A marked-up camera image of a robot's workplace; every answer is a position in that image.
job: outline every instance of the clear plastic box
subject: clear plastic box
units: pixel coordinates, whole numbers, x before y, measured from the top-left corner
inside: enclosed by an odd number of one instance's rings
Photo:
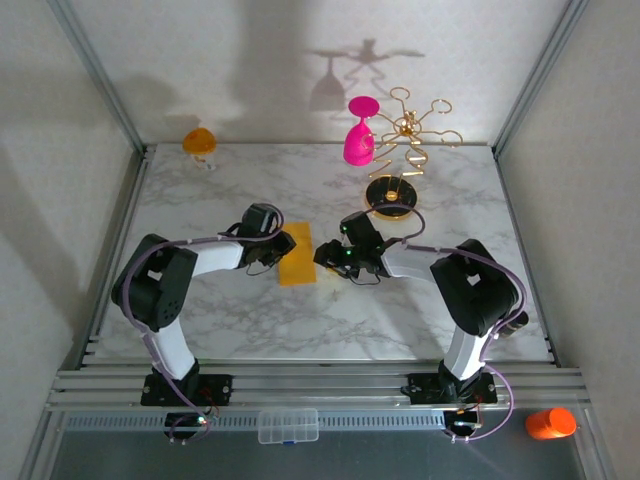
[[[319,430],[315,408],[263,410],[258,415],[258,442],[263,445],[315,442]]]

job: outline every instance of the marble table surface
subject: marble table surface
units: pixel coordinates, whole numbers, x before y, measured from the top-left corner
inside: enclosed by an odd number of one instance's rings
[[[426,173],[413,177],[425,233],[412,243],[455,246],[482,241],[529,288],[505,197],[488,147],[427,149]],[[365,208],[372,168],[342,160],[341,145],[220,145],[217,168],[198,169],[180,145],[157,146],[128,234],[121,268],[147,233],[168,239],[209,236],[240,220],[253,202],[270,202],[286,221],[311,223],[314,248],[339,238],[340,220]],[[419,226],[373,218],[383,237]],[[435,285],[383,279],[356,286],[317,266],[317,283],[280,287],[277,267],[250,277],[213,272],[192,281],[181,314],[187,343],[200,359],[440,359],[454,330]],[[529,325],[494,342],[489,359],[548,360],[532,301]],[[108,307],[96,357],[146,357],[138,333]]]

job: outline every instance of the orange object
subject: orange object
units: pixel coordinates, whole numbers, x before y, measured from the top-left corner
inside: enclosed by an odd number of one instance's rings
[[[184,151],[191,155],[207,155],[216,149],[216,145],[216,137],[206,128],[196,128],[182,142]]]
[[[316,266],[313,263],[309,222],[286,223],[282,230],[293,237],[296,246],[278,263],[280,286],[316,283]]]
[[[578,428],[573,414],[566,408],[552,408],[527,417],[527,432],[536,440],[573,435]]]

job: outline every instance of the yellow sponge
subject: yellow sponge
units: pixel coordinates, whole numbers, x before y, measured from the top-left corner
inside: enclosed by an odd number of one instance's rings
[[[278,263],[280,286],[316,283],[309,222],[286,223],[283,230],[293,237],[296,246]]]

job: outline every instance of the orange cup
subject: orange cup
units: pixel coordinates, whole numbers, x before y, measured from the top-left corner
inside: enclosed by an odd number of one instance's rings
[[[527,417],[527,432],[536,440],[549,440],[573,435],[577,424],[573,414],[566,408],[552,408]]]

